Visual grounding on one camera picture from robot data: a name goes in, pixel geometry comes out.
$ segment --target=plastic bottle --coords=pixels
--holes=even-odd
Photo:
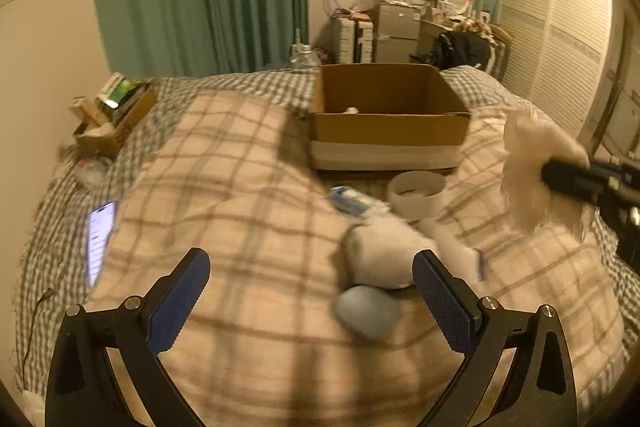
[[[318,54],[311,49],[309,44],[302,44],[298,47],[296,55],[296,68],[299,70],[310,70],[319,68],[322,65]]]

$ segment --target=white drawer unit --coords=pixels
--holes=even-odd
[[[373,60],[373,22],[357,21],[353,45],[353,62],[369,64]]]
[[[353,64],[355,22],[345,18],[333,18],[334,59],[336,64]]]

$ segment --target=checkered bedsheet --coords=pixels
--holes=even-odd
[[[484,252],[477,295],[558,310],[584,415],[622,371],[622,319],[593,236],[579,243],[560,225],[533,234],[508,226],[505,118],[501,106],[474,110],[438,220]],[[161,360],[206,425],[413,427],[461,355],[414,289],[394,294],[401,318],[378,343],[333,318],[340,242],[354,219],[329,204],[308,146],[305,125],[268,100],[202,91],[122,202],[86,307],[144,295],[197,245],[209,253],[210,280]],[[507,370],[504,360],[498,375]]]
[[[491,77],[473,68],[444,71],[468,107],[521,102]],[[44,196],[33,234],[22,260],[15,305],[16,377],[20,387],[44,395],[50,356],[63,311],[71,303],[86,302],[86,220],[89,212],[107,201],[120,201],[134,185],[143,165],[173,134],[175,126],[202,89],[232,89],[270,99],[281,107],[303,114],[312,93],[313,74],[270,71],[230,74],[204,79],[156,80],[159,102],[134,131],[110,170],[102,190],[90,194],[80,187],[68,169],[56,178]],[[640,283],[615,257],[615,236],[596,222],[596,236],[603,242],[603,262],[614,281],[625,319],[625,346],[638,337]],[[44,301],[34,314],[36,302],[47,288],[56,295]],[[28,347],[31,321],[33,338],[24,375],[22,361]]]

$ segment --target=phone screen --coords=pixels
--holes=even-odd
[[[116,204],[114,201],[107,203],[100,208],[93,210],[89,216],[89,241],[87,244],[87,279],[91,287],[98,279],[104,248],[116,215]]]

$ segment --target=louvered closet door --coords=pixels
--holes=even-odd
[[[549,31],[529,99],[576,137],[609,44],[609,0],[551,0]]]
[[[550,0],[502,0],[500,26],[513,38],[503,83],[529,98],[543,50]]]

